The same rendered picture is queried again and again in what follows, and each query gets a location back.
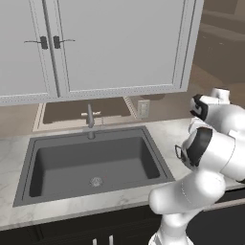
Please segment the window with pale frame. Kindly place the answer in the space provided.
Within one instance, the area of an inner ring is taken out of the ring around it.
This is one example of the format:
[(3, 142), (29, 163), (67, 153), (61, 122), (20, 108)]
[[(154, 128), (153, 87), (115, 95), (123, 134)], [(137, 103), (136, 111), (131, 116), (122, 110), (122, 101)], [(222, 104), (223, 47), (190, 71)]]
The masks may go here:
[(136, 121), (128, 98), (49, 102), (39, 104), (33, 132), (86, 126), (88, 103), (92, 107), (95, 125)]

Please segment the white wall socket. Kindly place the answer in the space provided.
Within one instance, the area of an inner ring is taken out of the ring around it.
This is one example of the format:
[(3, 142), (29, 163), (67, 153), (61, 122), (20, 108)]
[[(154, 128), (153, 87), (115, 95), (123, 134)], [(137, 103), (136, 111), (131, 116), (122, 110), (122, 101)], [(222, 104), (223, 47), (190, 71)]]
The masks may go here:
[(139, 100), (138, 101), (138, 117), (145, 119), (149, 115), (150, 100)]

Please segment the white cupboard door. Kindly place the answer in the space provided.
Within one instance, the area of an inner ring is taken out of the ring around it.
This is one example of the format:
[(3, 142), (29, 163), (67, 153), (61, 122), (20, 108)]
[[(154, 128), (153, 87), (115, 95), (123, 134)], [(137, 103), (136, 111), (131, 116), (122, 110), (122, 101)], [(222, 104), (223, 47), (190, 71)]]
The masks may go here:
[[(188, 90), (204, 0), (44, 0), (65, 100)], [(55, 49), (53, 36), (63, 42)]]
[[(48, 50), (40, 44), (46, 36)], [(0, 106), (57, 97), (44, 0), (0, 0)]]

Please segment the grey tap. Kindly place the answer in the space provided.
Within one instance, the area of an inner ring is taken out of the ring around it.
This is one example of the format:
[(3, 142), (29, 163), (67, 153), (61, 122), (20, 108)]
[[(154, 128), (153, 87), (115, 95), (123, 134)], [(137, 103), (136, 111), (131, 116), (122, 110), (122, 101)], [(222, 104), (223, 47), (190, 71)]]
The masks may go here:
[(93, 126), (95, 125), (95, 116), (99, 116), (101, 114), (100, 111), (94, 112), (92, 110), (92, 105), (90, 103), (87, 104), (87, 112), (82, 113), (82, 116), (86, 117), (86, 124), (88, 125), (89, 132), (87, 134), (87, 138), (89, 140), (94, 140), (96, 138), (95, 132), (92, 130)]

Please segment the dark grey sink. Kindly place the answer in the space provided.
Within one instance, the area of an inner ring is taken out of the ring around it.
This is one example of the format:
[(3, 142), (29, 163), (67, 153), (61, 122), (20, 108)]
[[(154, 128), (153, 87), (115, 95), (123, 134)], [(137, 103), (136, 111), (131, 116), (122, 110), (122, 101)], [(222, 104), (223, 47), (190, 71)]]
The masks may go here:
[(31, 138), (16, 207), (174, 180), (144, 126)]

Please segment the dark base cupboard run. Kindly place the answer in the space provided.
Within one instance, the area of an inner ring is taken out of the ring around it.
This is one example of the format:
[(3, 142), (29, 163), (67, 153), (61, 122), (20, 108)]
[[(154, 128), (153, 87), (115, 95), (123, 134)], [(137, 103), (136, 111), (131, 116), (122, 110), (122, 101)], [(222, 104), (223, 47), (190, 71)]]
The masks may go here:
[[(198, 213), (187, 234), (195, 245), (245, 245), (245, 188), (226, 192), (220, 209)], [(0, 245), (148, 245), (161, 216), (148, 205), (40, 224), (11, 227), (3, 222), (12, 210), (0, 199)]]

